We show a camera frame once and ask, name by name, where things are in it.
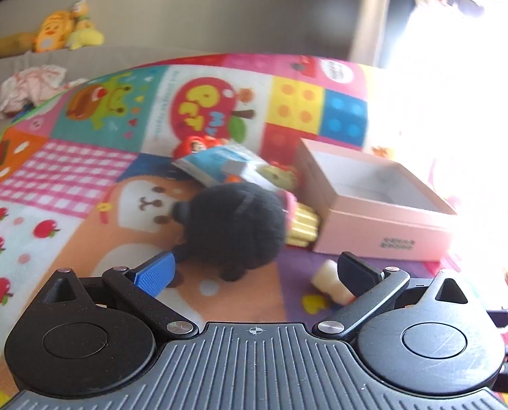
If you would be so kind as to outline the yellow long pillow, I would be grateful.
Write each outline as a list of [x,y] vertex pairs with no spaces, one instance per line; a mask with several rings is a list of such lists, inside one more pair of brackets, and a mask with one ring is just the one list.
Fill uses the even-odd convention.
[[20,32],[0,38],[0,58],[20,56],[32,50],[36,34]]

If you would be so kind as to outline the hello kitty camera toy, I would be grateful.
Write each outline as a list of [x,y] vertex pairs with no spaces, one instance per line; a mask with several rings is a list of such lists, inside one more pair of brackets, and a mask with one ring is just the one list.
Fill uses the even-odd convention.
[[257,168],[257,172],[277,188],[294,193],[299,186],[298,171],[291,166],[282,165],[272,161]]

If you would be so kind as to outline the black plush toy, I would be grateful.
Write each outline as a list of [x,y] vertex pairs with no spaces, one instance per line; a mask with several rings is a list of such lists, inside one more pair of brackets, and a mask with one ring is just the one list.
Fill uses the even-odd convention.
[[179,254],[214,265],[225,282],[271,263],[285,246],[281,198],[250,182],[204,189],[176,203],[172,219],[183,227]]

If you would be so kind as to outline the white pink crumpled cloth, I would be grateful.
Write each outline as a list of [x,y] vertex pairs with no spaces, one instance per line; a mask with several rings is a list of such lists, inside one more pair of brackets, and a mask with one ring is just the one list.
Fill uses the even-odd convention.
[[12,119],[27,106],[39,107],[70,88],[87,82],[67,80],[68,71],[57,65],[31,67],[14,73],[0,86],[0,120]]

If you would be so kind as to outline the pink yellow cupcake toy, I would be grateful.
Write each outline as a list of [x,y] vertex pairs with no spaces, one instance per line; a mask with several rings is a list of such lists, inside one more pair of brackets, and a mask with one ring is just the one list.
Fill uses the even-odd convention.
[[308,247],[318,239],[319,216],[312,208],[298,202],[293,193],[281,190],[279,196],[286,216],[286,244]]

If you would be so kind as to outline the colourful cartoon play mat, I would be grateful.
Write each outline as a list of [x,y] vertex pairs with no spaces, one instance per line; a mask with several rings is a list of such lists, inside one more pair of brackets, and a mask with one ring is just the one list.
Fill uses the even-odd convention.
[[[207,189],[172,164],[183,139],[227,139],[297,171],[304,139],[385,158],[363,151],[373,85],[341,60],[193,56],[96,77],[10,124],[0,409],[508,409],[492,389],[508,327],[487,314],[508,307],[507,261],[490,252],[499,234],[457,213],[439,261],[358,256],[411,279],[352,340],[312,332],[340,306],[311,277],[344,252],[285,243],[236,282],[179,254],[172,208]],[[198,326],[190,339],[157,340],[102,282],[163,252],[175,277],[157,299]]]

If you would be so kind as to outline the red hooded doll keychain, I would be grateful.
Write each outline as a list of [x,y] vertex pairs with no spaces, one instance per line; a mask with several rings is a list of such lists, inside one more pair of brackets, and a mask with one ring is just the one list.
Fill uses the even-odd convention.
[[189,154],[195,154],[216,146],[226,145],[227,139],[214,138],[212,136],[189,136],[176,146],[172,152],[173,159],[184,158]]

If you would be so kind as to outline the small wooden doll figure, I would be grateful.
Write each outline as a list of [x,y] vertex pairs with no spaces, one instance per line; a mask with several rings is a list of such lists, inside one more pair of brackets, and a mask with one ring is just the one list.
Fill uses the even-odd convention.
[[356,300],[356,296],[340,281],[337,263],[332,259],[327,259],[320,265],[311,277],[310,283],[335,304],[348,305]]

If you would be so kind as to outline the orange plastic toy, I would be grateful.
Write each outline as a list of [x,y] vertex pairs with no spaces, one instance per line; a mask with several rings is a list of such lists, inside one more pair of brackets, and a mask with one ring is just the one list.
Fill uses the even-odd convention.
[[242,182],[243,180],[240,178],[240,176],[236,175],[228,175],[225,180],[226,183],[236,183],[236,182]]

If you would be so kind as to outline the pink cardboard box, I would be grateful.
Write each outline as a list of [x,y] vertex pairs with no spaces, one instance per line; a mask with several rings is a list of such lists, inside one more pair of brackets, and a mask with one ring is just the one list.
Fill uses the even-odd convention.
[[448,252],[456,212],[403,165],[307,139],[294,165],[298,201],[321,220],[315,253],[436,262]]

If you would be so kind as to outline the blue wet wipes packet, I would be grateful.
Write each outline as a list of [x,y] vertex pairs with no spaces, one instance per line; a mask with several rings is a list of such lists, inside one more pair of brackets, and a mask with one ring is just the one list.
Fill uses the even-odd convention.
[[205,187],[227,182],[251,182],[271,192],[279,190],[258,169],[267,162],[238,143],[215,146],[172,162]]

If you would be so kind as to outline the yellow dog plush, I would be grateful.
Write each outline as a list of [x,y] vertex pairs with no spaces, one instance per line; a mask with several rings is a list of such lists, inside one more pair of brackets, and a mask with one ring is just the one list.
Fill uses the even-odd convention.
[[73,29],[67,39],[66,47],[77,50],[86,46],[100,46],[105,42],[104,34],[95,27],[90,18],[87,0],[79,0],[70,9]]

